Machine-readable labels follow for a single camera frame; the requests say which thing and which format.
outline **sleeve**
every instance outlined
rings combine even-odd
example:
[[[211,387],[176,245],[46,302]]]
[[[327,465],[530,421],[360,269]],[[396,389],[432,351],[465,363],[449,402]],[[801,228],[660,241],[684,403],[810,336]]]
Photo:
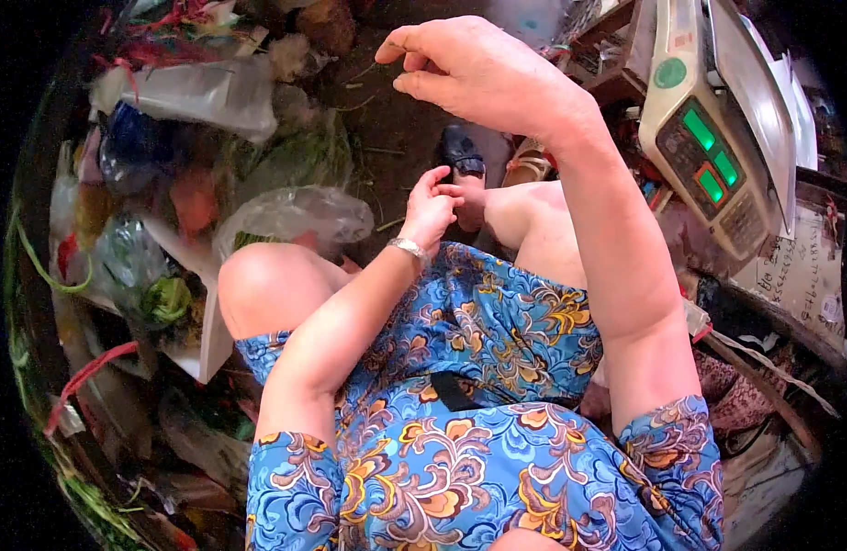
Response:
[[[331,449],[301,433],[256,442],[249,459],[246,551],[337,547],[343,475]]]
[[[687,548],[719,549],[723,542],[723,475],[708,407],[688,396],[641,415],[619,444],[655,521]]]

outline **hand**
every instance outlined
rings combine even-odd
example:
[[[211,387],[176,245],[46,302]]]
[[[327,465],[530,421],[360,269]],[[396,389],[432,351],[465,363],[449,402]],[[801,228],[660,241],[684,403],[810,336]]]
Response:
[[[406,72],[393,83],[396,90],[467,121],[547,145],[552,135],[602,124],[590,94],[481,17],[398,28],[377,50],[375,61],[390,63],[402,55]]]
[[[448,167],[429,170],[411,190],[405,224],[398,236],[409,239],[426,251],[430,259],[438,254],[444,230],[457,220],[454,207],[462,206],[462,197],[440,195],[437,184],[451,173]]]

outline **plastic bag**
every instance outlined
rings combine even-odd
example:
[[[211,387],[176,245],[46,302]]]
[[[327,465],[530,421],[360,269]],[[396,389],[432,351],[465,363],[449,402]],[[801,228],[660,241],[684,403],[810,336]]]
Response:
[[[276,130],[267,56],[193,63],[137,72],[139,96],[123,90],[123,101],[155,119],[209,123],[263,142]]]
[[[290,242],[314,232],[320,248],[334,243],[353,243],[368,237],[374,215],[364,201],[336,188],[307,186],[274,190],[244,204],[218,229],[213,241],[215,255],[224,262],[231,253],[253,241]]]
[[[209,428],[180,391],[169,389],[160,402],[160,426],[169,446],[188,463],[203,469],[237,501],[246,501],[252,445]]]
[[[95,288],[124,313],[145,318],[142,301],[168,273],[160,245],[136,219],[111,217],[93,250]]]
[[[99,170],[114,195],[139,193],[175,174],[176,128],[175,122],[155,121],[126,103],[115,107],[99,147]]]

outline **wrist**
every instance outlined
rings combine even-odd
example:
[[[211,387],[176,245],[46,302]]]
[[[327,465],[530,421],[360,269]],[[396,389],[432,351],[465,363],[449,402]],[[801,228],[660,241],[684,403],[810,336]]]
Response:
[[[555,90],[535,138],[565,169],[621,159],[594,97],[569,80]]]
[[[417,242],[407,237],[402,237],[401,234],[395,239],[390,239],[386,244],[387,248],[398,248],[402,250],[405,256],[414,261],[415,269],[418,271],[426,268],[431,261],[429,254]]]

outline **blue floral dress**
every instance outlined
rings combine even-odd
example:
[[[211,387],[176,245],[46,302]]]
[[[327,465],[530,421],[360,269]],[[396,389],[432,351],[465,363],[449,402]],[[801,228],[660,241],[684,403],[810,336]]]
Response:
[[[289,332],[237,342],[264,383]],[[337,449],[252,447],[247,547],[485,549],[514,528],[568,548],[719,548],[704,401],[642,415],[618,446],[574,413],[602,355],[586,293],[444,243],[335,407]],[[435,380],[450,373],[459,411]]]

